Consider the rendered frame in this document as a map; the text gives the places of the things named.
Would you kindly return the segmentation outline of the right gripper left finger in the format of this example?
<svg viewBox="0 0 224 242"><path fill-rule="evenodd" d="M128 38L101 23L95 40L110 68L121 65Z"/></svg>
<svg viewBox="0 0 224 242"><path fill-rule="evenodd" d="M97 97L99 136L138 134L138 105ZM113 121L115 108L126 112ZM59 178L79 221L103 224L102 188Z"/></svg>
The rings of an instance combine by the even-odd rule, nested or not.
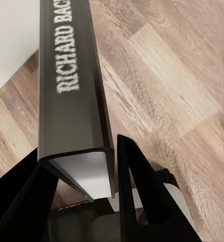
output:
<svg viewBox="0 0 224 242"><path fill-rule="evenodd" d="M58 180L37 148L0 178L0 242L41 242Z"/></svg>

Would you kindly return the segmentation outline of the hardback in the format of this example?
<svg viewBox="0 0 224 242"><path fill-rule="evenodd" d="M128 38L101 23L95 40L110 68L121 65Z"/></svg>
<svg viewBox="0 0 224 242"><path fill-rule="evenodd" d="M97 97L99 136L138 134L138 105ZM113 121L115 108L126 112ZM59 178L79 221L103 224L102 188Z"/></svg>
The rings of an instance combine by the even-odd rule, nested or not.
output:
<svg viewBox="0 0 224 242"><path fill-rule="evenodd" d="M94 202L115 150L89 0L39 0L37 162Z"/></svg>

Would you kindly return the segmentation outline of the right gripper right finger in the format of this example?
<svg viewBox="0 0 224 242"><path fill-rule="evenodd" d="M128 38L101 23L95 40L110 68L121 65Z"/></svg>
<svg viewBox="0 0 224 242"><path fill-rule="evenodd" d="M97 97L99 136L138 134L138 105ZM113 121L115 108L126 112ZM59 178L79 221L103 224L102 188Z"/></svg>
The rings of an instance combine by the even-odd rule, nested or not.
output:
<svg viewBox="0 0 224 242"><path fill-rule="evenodd" d="M202 242L133 139L117 135L121 242ZM137 222L129 168L148 221Z"/></svg>

